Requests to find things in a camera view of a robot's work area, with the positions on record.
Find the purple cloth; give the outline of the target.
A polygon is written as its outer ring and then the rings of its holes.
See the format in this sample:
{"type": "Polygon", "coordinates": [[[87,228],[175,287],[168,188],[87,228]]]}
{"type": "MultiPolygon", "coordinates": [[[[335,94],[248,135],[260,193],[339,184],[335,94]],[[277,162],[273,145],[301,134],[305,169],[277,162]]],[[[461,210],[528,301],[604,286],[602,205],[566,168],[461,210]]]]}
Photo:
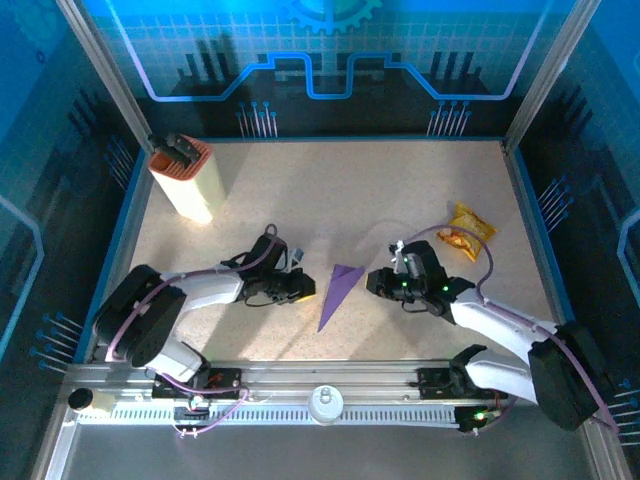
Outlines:
{"type": "Polygon", "coordinates": [[[333,314],[364,275],[365,268],[335,264],[321,311],[317,332],[320,333],[333,314]]]}

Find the small black controller board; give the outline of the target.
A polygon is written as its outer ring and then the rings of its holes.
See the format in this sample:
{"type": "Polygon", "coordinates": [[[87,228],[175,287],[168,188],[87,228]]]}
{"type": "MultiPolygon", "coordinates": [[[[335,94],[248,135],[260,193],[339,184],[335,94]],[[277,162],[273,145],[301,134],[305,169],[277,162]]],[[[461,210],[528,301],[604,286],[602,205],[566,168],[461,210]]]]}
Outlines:
{"type": "Polygon", "coordinates": [[[209,402],[200,395],[190,397],[185,405],[174,407],[175,422],[203,422],[210,418],[209,402]]]}
{"type": "Polygon", "coordinates": [[[502,414],[500,409],[485,405],[458,406],[454,409],[455,422],[461,433],[475,433],[490,425],[502,414]]]}

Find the aluminium frame post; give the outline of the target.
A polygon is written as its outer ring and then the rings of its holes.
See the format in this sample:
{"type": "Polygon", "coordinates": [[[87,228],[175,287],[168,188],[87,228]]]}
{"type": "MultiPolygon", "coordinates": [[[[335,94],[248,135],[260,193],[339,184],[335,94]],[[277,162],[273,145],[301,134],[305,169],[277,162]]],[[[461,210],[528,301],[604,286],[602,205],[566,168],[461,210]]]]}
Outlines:
{"type": "Polygon", "coordinates": [[[542,62],[534,80],[507,130],[504,153],[509,156],[524,138],[527,130],[547,99],[552,87],[573,54],[602,0],[575,0],[542,62]]]}
{"type": "Polygon", "coordinates": [[[129,85],[81,0],[55,0],[134,137],[146,153],[151,129],[129,85]]]}

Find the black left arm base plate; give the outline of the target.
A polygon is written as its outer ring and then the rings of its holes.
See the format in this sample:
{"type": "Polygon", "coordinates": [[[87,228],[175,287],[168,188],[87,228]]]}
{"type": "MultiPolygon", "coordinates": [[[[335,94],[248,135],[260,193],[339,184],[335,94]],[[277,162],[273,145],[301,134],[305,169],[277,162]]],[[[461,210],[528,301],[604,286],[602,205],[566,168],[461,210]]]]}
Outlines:
{"type": "Polygon", "coordinates": [[[195,376],[183,381],[189,390],[176,387],[162,376],[156,374],[152,385],[151,397],[155,400],[190,399],[196,395],[209,399],[237,400],[240,396],[242,370],[239,368],[201,369],[195,376]]]}

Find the aluminium mounting rail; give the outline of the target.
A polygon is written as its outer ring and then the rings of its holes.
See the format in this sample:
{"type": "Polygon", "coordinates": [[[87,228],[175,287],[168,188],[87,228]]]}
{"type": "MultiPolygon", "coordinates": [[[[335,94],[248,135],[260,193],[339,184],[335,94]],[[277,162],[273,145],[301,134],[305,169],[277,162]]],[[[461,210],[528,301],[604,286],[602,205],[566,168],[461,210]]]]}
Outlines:
{"type": "MultiPolygon", "coordinates": [[[[409,386],[419,368],[446,368],[446,361],[216,361],[216,368],[239,368],[249,391],[246,405],[305,405],[311,392],[336,387],[347,405],[420,405],[409,386]]],[[[110,394],[117,401],[152,401],[155,374],[123,363],[71,365],[57,402],[64,405],[78,388],[110,394]]]]}

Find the black round knob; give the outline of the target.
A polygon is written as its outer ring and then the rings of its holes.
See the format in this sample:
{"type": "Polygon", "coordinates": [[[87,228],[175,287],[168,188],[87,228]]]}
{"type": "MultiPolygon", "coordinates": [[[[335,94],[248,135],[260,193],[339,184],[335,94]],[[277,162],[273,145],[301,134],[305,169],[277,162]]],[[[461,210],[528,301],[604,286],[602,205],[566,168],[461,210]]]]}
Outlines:
{"type": "Polygon", "coordinates": [[[89,408],[94,400],[94,393],[89,388],[77,388],[70,393],[67,404],[70,409],[79,412],[89,408]]]}

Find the blue table border frame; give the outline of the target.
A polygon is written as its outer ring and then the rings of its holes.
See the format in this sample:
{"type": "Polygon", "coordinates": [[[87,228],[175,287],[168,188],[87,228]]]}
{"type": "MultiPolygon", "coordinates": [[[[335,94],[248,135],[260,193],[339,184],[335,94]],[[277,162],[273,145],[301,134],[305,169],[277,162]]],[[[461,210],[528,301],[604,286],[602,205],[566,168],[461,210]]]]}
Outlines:
{"type": "Polygon", "coordinates": [[[315,297],[296,306],[213,306],[186,316],[179,336],[220,360],[444,359],[478,333],[408,314],[355,287],[320,324],[337,264],[376,269],[388,245],[429,232],[470,206],[497,228],[489,252],[470,261],[440,241],[453,275],[528,314],[564,320],[571,310],[559,285],[549,237],[523,158],[500,140],[360,138],[222,141],[213,146],[226,200],[208,224],[181,217],[140,155],[119,209],[91,308],[97,309],[137,264],[161,271],[207,268],[247,250],[268,224],[304,250],[315,297]]]}

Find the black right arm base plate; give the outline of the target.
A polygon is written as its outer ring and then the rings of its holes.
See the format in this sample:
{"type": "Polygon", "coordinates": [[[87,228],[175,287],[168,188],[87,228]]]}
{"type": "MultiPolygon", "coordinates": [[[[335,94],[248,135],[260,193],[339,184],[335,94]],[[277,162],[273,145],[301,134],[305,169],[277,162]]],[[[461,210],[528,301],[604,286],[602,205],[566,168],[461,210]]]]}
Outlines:
{"type": "Polygon", "coordinates": [[[411,388],[419,391],[422,400],[506,400],[508,395],[501,391],[477,387],[468,376],[457,368],[419,368],[416,380],[409,382],[411,388]]]}

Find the cream knife block orange top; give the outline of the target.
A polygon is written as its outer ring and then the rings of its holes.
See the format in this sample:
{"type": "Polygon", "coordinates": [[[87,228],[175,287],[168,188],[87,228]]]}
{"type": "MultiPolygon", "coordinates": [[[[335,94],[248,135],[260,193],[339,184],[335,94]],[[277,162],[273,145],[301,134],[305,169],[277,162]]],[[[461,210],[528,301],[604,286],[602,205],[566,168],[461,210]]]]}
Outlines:
{"type": "Polygon", "coordinates": [[[154,151],[148,169],[181,216],[198,224],[207,224],[224,204],[227,193],[213,147],[201,140],[182,136],[199,151],[197,163],[184,168],[163,153],[154,151]]]}

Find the white round cap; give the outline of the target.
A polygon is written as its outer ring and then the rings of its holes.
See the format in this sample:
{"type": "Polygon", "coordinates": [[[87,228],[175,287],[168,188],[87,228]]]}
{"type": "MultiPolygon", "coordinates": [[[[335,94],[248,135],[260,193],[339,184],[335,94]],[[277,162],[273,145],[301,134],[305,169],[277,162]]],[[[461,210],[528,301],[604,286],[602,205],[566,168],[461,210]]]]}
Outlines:
{"type": "Polygon", "coordinates": [[[320,385],[309,395],[307,409],[310,418],[316,424],[329,426],[341,417],[344,411],[344,398],[336,387],[320,385]]]}

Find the yellow snack bag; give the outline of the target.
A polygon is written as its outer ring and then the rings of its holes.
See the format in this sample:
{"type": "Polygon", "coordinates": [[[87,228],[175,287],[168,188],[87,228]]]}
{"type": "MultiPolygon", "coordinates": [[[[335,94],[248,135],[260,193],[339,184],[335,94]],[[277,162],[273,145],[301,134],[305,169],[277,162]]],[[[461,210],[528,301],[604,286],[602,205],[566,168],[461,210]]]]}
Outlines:
{"type": "Polygon", "coordinates": [[[497,233],[497,229],[479,217],[466,204],[458,202],[446,228],[440,229],[436,237],[445,244],[462,251],[475,262],[486,244],[497,233]]]}

